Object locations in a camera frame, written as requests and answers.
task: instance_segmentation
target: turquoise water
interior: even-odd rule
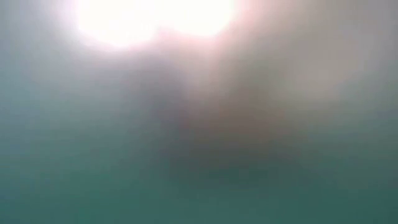
[[[299,159],[194,172],[159,157],[189,145],[132,97],[128,69],[71,52],[38,17],[8,19],[0,223],[398,222],[395,65],[350,84],[338,119],[268,146]]]

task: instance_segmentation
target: sunlight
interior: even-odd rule
[[[164,23],[182,34],[211,37],[233,20],[233,0],[169,0]]]
[[[148,1],[79,0],[76,5],[78,30],[98,44],[125,48],[153,38],[157,18]]]
[[[75,0],[75,23],[90,44],[117,49],[152,40],[159,27],[211,37],[234,16],[233,0]]]

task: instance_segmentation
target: bright light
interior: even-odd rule
[[[232,21],[233,0],[169,0],[164,22],[183,34],[209,37]]]
[[[162,26],[211,37],[233,19],[234,0],[75,0],[79,33],[91,44],[126,48],[151,40]]]
[[[157,18],[148,1],[78,0],[79,32],[90,41],[124,48],[151,40]]]

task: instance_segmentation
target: sun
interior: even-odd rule
[[[157,16],[148,1],[79,0],[76,26],[84,39],[125,48],[147,42],[157,28]]]
[[[78,33],[91,44],[125,49],[151,41],[158,28],[212,37],[234,17],[234,0],[75,0]]]

